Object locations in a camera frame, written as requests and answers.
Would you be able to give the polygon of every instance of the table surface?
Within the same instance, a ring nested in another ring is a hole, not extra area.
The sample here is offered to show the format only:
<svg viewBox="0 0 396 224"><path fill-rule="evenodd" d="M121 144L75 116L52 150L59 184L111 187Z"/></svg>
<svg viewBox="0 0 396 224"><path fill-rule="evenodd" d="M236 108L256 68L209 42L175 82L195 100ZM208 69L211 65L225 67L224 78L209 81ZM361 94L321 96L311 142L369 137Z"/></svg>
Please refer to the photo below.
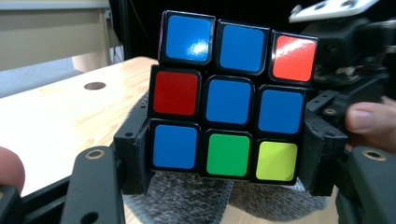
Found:
<svg viewBox="0 0 396 224"><path fill-rule="evenodd" d="M0 99L0 146L21 157L26 172L22 196L69 176L82 150L111 144L132 106L148 90L154 63L137 57ZM106 86L84 88L97 82ZM125 213L127 223L140 223L126 206ZM289 223L337 222L332 197L325 210ZM228 206L222 223L272 222Z"/></svg>

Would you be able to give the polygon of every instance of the red square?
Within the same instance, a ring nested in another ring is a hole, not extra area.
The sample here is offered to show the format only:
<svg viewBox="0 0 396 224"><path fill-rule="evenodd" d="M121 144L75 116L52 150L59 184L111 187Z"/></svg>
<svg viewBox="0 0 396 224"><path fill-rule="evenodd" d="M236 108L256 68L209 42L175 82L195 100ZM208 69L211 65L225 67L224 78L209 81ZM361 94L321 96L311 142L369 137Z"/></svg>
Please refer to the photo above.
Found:
<svg viewBox="0 0 396 224"><path fill-rule="evenodd" d="M197 110L199 79L195 74L160 71L155 77L153 110L192 116Z"/></svg>
<svg viewBox="0 0 396 224"><path fill-rule="evenodd" d="M317 42L281 35L276 40L273 76L291 81L309 81L312 77Z"/></svg>

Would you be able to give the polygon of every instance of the lime green sticker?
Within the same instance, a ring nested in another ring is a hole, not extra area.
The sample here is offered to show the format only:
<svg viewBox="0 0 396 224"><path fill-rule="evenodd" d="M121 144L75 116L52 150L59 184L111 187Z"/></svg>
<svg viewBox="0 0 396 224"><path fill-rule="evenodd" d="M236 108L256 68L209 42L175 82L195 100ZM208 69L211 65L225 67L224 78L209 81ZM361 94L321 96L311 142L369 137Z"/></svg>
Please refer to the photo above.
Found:
<svg viewBox="0 0 396 224"><path fill-rule="evenodd" d="M206 170L212 175L244 176L248 171L250 139L246 136L212 134Z"/></svg>
<svg viewBox="0 0 396 224"><path fill-rule="evenodd" d="M291 181L297 160L293 143L262 142L259 148L256 176L260 180Z"/></svg>

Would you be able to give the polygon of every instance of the green square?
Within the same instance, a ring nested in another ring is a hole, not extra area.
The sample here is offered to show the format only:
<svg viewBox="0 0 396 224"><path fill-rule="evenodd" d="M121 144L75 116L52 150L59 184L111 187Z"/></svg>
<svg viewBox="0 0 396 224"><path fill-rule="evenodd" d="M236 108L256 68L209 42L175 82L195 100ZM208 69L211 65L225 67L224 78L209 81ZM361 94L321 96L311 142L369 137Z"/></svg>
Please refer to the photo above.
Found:
<svg viewBox="0 0 396 224"><path fill-rule="evenodd" d="M249 151L247 136L214 133L209 137L206 170L211 175L244 176Z"/></svg>

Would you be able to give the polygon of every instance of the yellow-green square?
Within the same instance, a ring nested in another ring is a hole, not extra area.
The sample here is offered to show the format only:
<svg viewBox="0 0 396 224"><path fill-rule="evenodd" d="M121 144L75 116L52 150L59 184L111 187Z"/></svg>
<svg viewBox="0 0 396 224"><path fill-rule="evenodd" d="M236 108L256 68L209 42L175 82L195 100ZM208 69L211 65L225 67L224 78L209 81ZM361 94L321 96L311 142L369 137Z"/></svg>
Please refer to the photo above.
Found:
<svg viewBox="0 0 396 224"><path fill-rule="evenodd" d="M260 180L291 181L294 178L297 150L293 143L261 142L256 177Z"/></svg>

